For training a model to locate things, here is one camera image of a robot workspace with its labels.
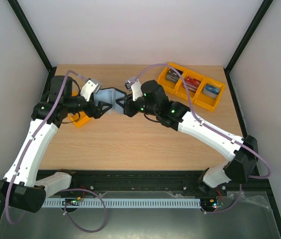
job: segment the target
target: white panel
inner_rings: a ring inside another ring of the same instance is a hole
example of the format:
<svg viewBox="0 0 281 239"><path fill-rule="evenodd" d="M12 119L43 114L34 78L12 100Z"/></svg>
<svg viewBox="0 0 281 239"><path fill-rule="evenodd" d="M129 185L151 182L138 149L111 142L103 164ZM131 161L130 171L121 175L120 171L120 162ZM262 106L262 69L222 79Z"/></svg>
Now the white panel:
<svg viewBox="0 0 281 239"><path fill-rule="evenodd" d="M15 160L47 76L6 0L0 0L0 178Z"/></svg>
<svg viewBox="0 0 281 239"><path fill-rule="evenodd" d="M106 208L197 208L200 209L200 199L109 199L103 198ZM64 198L47 198L44 201L43 208L61 208L64 206ZM73 203L68 208L103 208L103 204L98 198L85 198L83 202Z"/></svg>
<svg viewBox="0 0 281 239"><path fill-rule="evenodd" d="M226 66L262 0L20 0L52 65Z"/></svg>
<svg viewBox="0 0 281 239"><path fill-rule="evenodd" d="M248 132L273 167L281 215L281 1L274 1L232 72Z"/></svg>

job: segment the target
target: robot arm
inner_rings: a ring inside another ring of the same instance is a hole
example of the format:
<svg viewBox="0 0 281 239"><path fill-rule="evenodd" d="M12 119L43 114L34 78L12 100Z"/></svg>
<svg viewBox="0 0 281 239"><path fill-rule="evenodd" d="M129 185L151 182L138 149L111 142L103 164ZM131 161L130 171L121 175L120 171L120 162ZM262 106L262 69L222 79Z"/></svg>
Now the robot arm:
<svg viewBox="0 0 281 239"><path fill-rule="evenodd" d="M231 180L237 183L247 181L257 162L251 153L234 144L233 141L225 140L219 134L204 127L194 118L189 107L180 102L170 101L163 87L156 81L147 81L142 85L138 80L135 84L127 81L125 85L128 90L132 91L132 94L117 99L117 104L124 109L127 116L133 117L137 113L156 116L157 121L163 126L189 134L225 157L224 163L204 171L199 186L201 191L208 193L210 188ZM252 136L248 135L243 139L241 136L218 128L199 116L198 118L233 140L243 143L253 150L258 150L257 141Z"/></svg>
<svg viewBox="0 0 281 239"><path fill-rule="evenodd" d="M0 200L4 201L9 183L15 175L12 186L9 205L30 212L37 212L45 198L48 198L60 190L67 189L71 183L71 172L57 172L54 175L36 181L37 172L45 154L47 146L61 126L63 119L68 113L76 114L84 112L88 117L100 118L105 112L112 108L111 104L94 101L94 95L100 90L101 84L97 80L88 79L83 86L80 95L72 96L72 78L68 78L65 84L62 97L60 98L55 111L42 126L39 133L32 138L33 132L43 122L43 119L50 112L64 76L56 76L51 80L51 87L47 99L39 102L33 109L32 121L23 146L15 159L12 167L0 180ZM23 161L16 173L17 164L22 154Z"/></svg>

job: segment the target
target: wooden table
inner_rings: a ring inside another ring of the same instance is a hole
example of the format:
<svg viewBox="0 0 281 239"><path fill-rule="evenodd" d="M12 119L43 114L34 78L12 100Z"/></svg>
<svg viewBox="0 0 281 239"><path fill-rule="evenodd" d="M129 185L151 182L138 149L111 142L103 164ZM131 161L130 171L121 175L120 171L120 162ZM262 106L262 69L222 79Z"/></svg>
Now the wooden table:
<svg viewBox="0 0 281 239"><path fill-rule="evenodd" d="M56 75L67 70L101 81L103 87L126 91L124 81L136 76L144 65L59 65ZM187 66L200 74L226 83L220 66ZM162 67L145 73L140 81L157 79ZM84 82L73 77L82 86ZM168 94L174 101L188 103ZM205 120L242 135L228 85L214 112L195 106ZM199 140L146 120L118 113L91 119L81 128L63 124L52 139L40 169L76 170L204 170L224 161L222 155Z"/></svg>

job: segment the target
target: purple cable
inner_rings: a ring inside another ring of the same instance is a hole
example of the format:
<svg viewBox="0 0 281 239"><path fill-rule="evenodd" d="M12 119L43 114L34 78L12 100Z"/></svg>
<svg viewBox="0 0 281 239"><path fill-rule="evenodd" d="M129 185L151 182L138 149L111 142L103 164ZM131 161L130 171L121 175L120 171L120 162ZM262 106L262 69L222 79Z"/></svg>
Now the purple cable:
<svg viewBox="0 0 281 239"><path fill-rule="evenodd" d="M145 68L142 72L140 72L133 80L129 81L129 83L134 83L137 79L139 79L146 71L148 71L149 69L153 68L153 67L157 67L157 66L163 66L163 67L169 67L171 70L173 70L179 77L180 79L182 80L183 82L183 85L185 87L185 90L186 90L186 94L187 94L187 97L188 97L188 102L189 102L189 107L190 107L190 111L192 113L192 115L194 116L194 118L199 122L201 123L202 120L199 119L199 117L196 115L195 113L195 110L194 110L194 106L190 100L190 93L189 93L189 89L187 87L187 84L183 78L183 76L179 73L178 70L176 70L174 67L172 66L169 66L167 64L154 64L154 65L151 65L151 66L148 66L147 68ZM228 136L228 135L225 135L224 133L216 130L215 128L211 127L210 125L206 124L206 123L203 123L202 124L203 126L205 126L206 128L208 128L209 130L217 133L218 135L224 137L225 139L231 141L232 139ZM252 149L250 149L249 147L245 146L244 144L240 143L240 142L237 142L237 141L234 141L235 144L239 145L240 147L244 148L245 150L249 151L250 153L252 153L255 157L257 157L262 163L264 163L264 165L267 167L268 169L268 173L267 175L265 176L253 176L253 175L250 175L249 177L250 178L256 178L256 179L267 179L270 177L271 175L271 167L270 165L259 155L257 154L255 151L253 151Z"/></svg>
<svg viewBox="0 0 281 239"><path fill-rule="evenodd" d="M217 214L217 213L224 213L226 211L229 211L230 209L232 209L238 203L238 200L241 196L241 191L242 191L242 184L239 185L239 192L238 192L238 196L237 196L236 200L232 203L232 205L230 205L229 207L227 207L224 210L217 211L217 212L206 212L203 208L201 208L201 210L206 214Z"/></svg>
<svg viewBox="0 0 281 239"><path fill-rule="evenodd" d="M63 79L63 82L62 82L62 85L61 85L61 88L60 88L60 91L59 91L59 93L58 93L58 95L57 95L57 97L56 97L56 100L55 100L55 102L54 102L54 104L53 104L53 106L52 106L50 112L47 114L47 116L44 118L44 120L42 121L42 123L41 123L41 124L37 127L37 129L34 131L34 133L33 133L33 135L32 135L32 138L35 138L35 136L37 135L37 133L40 131L40 129L44 126L44 124L47 122L47 120L48 120L48 119L51 117L51 115L53 114L53 112L54 112L54 110L55 110L57 104L58 104L59 101L60 101L60 98L61 98L61 96L62 96L64 87L65 87L65 84L66 84L66 80L67 80L67 78L68 78L68 76L69 76L70 73L74 74L75 76L77 76L77 77L79 77L79 78L81 78L81 79L83 79L83 80L85 80L85 81L88 80L88 79L86 79L85 77L83 77L83 76L77 74L77 73L74 72L74 71L69 70L69 71L66 72L66 74L65 74L65 76L64 76L64 79ZM16 167L15 167L15 173L18 173L18 171L20 170L20 166L21 166L21 164L22 164L22 161L23 161L23 159L24 159L24 156L25 156L27 150L29 149L31 143L32 143L32 139L30 139L30 140L27 142L26 146L24 147L24 150L23 150L23 152L22 152L22 154L21 154L21 156L20 156L20 159L19 159L19 161L18 161L18 163L17 163L17 165L16 165ZM7 188L6 196L5 196L5 206L4 206L6 219L7 219L7 221L8 221L10 224L12 224L12 225L18 224L18 223L23 219L23 217L25 216L25 213L26 213L26 212L24 212L24 213L19 217L19 219L18 219L16 222L12 221L12 219L11 219L11 217L10 217L10 213L9 213L9 200L10 200L11 190L12 190L12 186L13 186L13 183L14 183L14 181L15 181L15 178L16 178L16 175L13 175L12 178L11 178L11 181L10 181L10 183L9 183L9 186L8 186L8 188Z"/></svg>
<svg viewBox="0 0 281 239"><path fill-rule="evenodd" d="M96 193L94 193L94 192L92 192L92 191L90 191L90 190L87 190L87 189L82 189L82 188L65 189L65 190L61 190L60 192L71 192L71 191L83 191L83 192L90 193L90 194L94 195L95 197L97 197L97 198L101 201L101 203L102 203L102 205L103 205L103 208L104 208L104 212L105 212L104 221L103 221L102 225L101 225L99 228L97 228L96 230L86 230L86 229L80 227L79 225L77 225L77 224L73 221L73 219L70 217L70 215L67 213L66 207L68 206L68 203L65 204L65 206L64 206L64 215L66 215L67 218L71 220L71 222L73 223L73 225L74 225L77 229L79 229L79 230L81 230L81 231L83 231L83 232L85 232L85 233L96 233L96 232L99 232L101 229L103 229L103 228L105 227L106 223L107 223L107 220L108 220L108 212L107 212L107 208L106 208L106 206L105 206L105 203L104 203L103 199L102 199L99 195L97 195Z"/></svg>

